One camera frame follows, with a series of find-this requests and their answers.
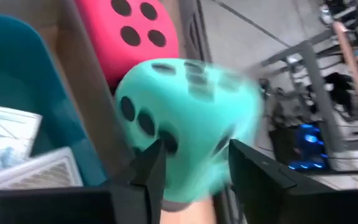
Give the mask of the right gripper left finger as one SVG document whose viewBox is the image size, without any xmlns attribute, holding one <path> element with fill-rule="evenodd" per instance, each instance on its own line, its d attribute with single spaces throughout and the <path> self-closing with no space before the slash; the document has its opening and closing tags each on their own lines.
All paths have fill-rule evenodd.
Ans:
<svg viewBox="0 0 358 224">
<path fill-rule="evenodd" d="M 0 190 L 0 223 L 159 224 L 165 171 L 158 139 L 99 186 Z"/>
</svg>

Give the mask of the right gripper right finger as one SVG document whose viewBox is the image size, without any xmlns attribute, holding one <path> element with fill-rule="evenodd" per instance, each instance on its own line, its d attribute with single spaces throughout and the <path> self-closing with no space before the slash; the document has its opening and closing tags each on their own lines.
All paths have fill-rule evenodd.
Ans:
<svg viewBox="0 0 358 224">
<path fill-rule="evenodd" d="M 228 160 L 248 223 L 358 224 L 358 190 L 332 189 L 237 139 Z"/>
</svg>

